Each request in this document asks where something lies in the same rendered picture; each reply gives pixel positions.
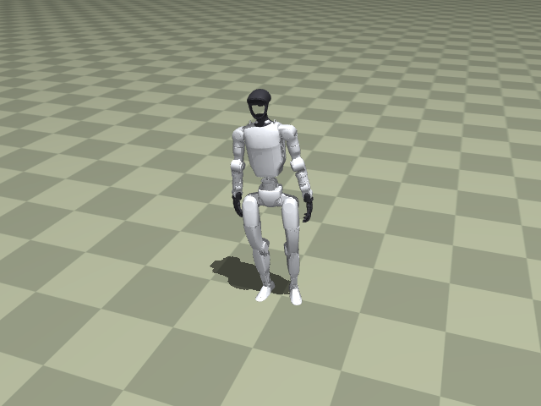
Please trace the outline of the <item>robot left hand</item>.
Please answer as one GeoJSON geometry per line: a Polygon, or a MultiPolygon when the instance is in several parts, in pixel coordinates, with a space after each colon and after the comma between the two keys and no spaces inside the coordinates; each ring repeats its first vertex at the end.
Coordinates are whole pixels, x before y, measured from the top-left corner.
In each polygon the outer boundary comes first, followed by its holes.
{"type": "Polygon", "coordinates": [[[312,200],[314,198],[312,196],[312,198],[310,199],[310,194],[308,194],[308,193],[304,194],[303,197],[304,197],[303,201],[306,202],[306,204],[307,204],[307,213],[304,214],[306,216],[304,217],[303,222],[307,222],[311,218],[311,212],[313,210],[312,200]]]}

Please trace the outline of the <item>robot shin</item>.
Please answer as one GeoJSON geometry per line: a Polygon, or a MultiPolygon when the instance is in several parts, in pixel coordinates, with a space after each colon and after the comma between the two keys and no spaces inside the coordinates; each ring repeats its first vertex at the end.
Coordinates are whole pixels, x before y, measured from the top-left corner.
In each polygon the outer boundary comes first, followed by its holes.
{"type": "Polygon", "coordinates": [[[293,285],[298,288],[299,251],[287,256],[287,268],[291,278],[291,289],[293,289],[293,285]]]}
{"type": "Polygon", "coordinates": [[[260,254],[258,250],[253,249],[253,257],[256,269],[260,274],[263,286],[267,284],[267,288],[269,288],[271,285],[270,251],[266,252],[265,254],[260,254]]]}

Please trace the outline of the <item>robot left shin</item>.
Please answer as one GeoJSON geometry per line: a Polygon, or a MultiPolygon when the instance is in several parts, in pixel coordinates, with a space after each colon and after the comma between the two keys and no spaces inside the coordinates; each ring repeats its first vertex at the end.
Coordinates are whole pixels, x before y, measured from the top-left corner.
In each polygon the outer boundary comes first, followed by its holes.
{"type": "Polygon", "coordinates": [[[287,256],[287,268],[291,278],[291,289],[293,289],[293,285],[298,288],[299,251],[287,256]]]}

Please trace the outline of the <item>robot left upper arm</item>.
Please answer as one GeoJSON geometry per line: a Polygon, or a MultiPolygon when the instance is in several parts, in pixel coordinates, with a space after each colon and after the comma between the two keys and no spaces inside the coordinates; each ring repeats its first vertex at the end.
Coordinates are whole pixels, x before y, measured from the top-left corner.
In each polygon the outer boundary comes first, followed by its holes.
{"type": "Polygon", "coordinates": [[[290,162],[292,170],[294,172],[303,170],[304,166],[300,156],[300,146],[296,128],[293,125],[280,124],[278,129],[280,136],[287,142],[287,149],[292,158],[292,161],[290,162]]]}

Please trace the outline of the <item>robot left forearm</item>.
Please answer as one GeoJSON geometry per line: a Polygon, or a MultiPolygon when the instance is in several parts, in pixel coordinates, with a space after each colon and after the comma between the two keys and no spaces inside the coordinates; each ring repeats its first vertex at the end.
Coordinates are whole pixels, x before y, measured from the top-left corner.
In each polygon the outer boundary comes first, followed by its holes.
{"type": "Polygon", "coordinates": [[[297,171],[295,173],[295,175],[296,175],[296,178],[298,179],[299,188],[302,191],[302,197],[304,196],[304,194],[308,193],[308,194],[310,194],[310,199],[311,199],[312,195],[313,195],[313,191],[310,188],[310,183],[309,183],[309,179],[308,179],[308,173],[307,173],[307,170],[306,170],[306,167],[305,167],[304,160],[302,159],[302,161],[303,161],[304,169],[300,170],[300,171],[297,171]]]}

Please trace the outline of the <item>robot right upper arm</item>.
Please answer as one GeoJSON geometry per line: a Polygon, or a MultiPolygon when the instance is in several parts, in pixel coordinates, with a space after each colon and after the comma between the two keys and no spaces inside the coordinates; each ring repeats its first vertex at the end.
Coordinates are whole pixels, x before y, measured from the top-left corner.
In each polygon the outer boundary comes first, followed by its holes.
{"type": "Polygon", "coordinates": [[[243,161],[245,150],[243,132],[245,127],[239,127],[232,133],[234,159],[232,160],[231,169],[240,173],[245,169],[245,162],[243,161]]]}

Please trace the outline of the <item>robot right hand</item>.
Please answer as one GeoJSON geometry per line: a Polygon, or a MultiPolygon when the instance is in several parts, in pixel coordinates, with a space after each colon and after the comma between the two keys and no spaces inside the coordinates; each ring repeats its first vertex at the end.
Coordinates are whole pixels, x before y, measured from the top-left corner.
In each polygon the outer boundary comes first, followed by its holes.
{"type": "Polygon", "coordinates": [[[233,205],[234,205],[234,209],[235,209],[236,213],[240,217],[243,217],[243,213],[242,213],[242,210],[240,208],[240,200],[242,199],[242,193],[237,192],[236,193],[236,198],[233,195],[232,195],[232,198],[233,198],[233,205]]]}

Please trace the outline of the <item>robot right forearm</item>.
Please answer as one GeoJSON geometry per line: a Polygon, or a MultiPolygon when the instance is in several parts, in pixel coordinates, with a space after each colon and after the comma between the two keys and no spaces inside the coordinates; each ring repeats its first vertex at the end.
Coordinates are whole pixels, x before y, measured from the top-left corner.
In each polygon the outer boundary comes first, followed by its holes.
{"type": "MultiPolygon", "coordinates": [[[[232,163],[231,163],[232,164],[232,163]]],[[[232,194],[236,198],[236,193],[241,192],[243,195],[243,172],[232,171],[232,194]]]]}

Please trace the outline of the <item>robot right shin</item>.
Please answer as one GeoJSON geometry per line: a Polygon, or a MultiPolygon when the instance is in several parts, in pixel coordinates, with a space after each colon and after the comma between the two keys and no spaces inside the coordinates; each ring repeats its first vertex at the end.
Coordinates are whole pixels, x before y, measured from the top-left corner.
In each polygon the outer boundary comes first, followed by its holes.
{"type": "Polygon", "coordinates": [[[270,251],[266,252],[265,254],[260,254],[258,250],[253,249],[253,257],[256,269],[260,274],[263,286],[267,284],[267,288],[269,288],[271,285],[270,251]]]}

